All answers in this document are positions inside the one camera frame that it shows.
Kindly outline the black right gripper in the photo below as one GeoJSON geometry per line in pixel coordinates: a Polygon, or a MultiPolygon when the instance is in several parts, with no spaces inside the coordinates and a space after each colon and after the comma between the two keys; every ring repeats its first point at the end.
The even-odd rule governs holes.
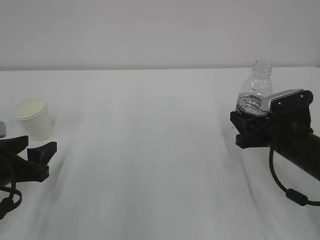
{"type": "Polygon", "coordinates": [[[238,130],[235,143],[241,149],[278,147],[281,143],[302,140],[313,133],[308,109],[283,116],[253,116],[232,111],[230,121],[238,130]]]}

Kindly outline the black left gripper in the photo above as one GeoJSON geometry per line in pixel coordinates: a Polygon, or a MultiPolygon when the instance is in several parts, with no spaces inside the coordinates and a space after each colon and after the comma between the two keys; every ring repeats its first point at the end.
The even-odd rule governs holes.
{"type": "Polygon", "coordinates": [[[12,173],[17,183],[43,182],[49,177],[48,163],[57,152],[57,142],[52,141],[27,149],[27,160],[19,156],[29,145],[27,135],[0,140],[0,186],[11,183],[12,173]]]}

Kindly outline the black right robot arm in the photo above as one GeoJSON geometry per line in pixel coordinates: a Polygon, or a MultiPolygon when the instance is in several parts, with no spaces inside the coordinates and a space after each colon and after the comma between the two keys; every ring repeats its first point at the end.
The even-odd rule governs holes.
{"type": "Polygon", "coordinates": [[[235,143],[241,149],[273,148],[315,179],[320,179],[320,137],[311,128],[308,108],[269,113],[263,117],[232,111],[230,121],[239,132],[235,143]]]}

